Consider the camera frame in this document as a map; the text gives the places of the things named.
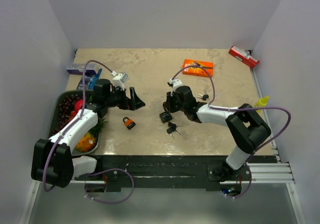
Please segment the black Kaijing padlock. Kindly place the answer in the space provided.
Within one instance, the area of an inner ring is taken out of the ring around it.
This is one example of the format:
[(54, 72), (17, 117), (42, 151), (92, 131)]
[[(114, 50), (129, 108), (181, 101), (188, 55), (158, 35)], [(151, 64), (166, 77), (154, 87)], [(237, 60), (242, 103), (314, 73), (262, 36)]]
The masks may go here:
[(170, 114), (170, 112), (167, 110), (167, 108), (165, 107), (165, 102), (163, 102), (162, 107), (163, 107), (164, 110), (163, 110), (162, 113), (159, 114), (161, 122), (162, 123), (167, 123), (167, 122), (172, 121), (173, 117)]

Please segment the black key bunch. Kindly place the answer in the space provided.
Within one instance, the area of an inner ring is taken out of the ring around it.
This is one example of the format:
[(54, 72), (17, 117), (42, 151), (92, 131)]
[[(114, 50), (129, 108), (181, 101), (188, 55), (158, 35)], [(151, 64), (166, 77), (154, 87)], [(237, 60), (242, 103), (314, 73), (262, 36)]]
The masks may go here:
[(168, 135), (170, 135), (172, 137), (172, 139), (174, 139), (174, 133), (178, 134), (178, 135), (181, 135), (178, 131), (177, 131), (177, 128), (178, 126), (172, 122), (168, 122), (168, 128), (166, 129), (166, 132)]

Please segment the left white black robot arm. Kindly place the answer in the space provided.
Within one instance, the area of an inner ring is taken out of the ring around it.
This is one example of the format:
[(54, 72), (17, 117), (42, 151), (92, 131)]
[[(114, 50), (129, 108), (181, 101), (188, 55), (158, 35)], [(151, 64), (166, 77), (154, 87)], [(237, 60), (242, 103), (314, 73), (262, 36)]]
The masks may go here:
[(97, 80), (93, 90), (89, 92), (92, 100), (84, 104), (84, 109), (79, 110), (60, 132), (35, 143), (31, 178), (61, 188), (81, 175), (87, 175), (92, 180), (100, 179), (104, 168), (97, 164), (97, 160), (89, 156), (73, 157), (72, 151), (84, 135), (106, 115), (109, 108), (134, 111), (146, 105), (133, 87), (129, 91), (128, 97), (122, 87), (114, 86), (107, 79)]

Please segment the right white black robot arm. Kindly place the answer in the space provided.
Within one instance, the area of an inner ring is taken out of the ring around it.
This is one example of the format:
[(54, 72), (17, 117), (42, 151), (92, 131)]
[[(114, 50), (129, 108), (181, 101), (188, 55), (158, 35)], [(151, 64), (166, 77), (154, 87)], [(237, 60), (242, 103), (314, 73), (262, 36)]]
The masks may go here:
[(170, 113), (181, 111), (188, 120), (197, 123), (212, 123), (229, 129), (235, 148), (232, 153), (215, 168), (213, 176), (219, 181), (235, 180), (247, 159), (271, 135), (271, 129), (251, 105), (243, 104), (235, 111), (220, 110), (205, 102), (199, 102), (190, 87), (180, 86), (166, 93), (164, 108)]

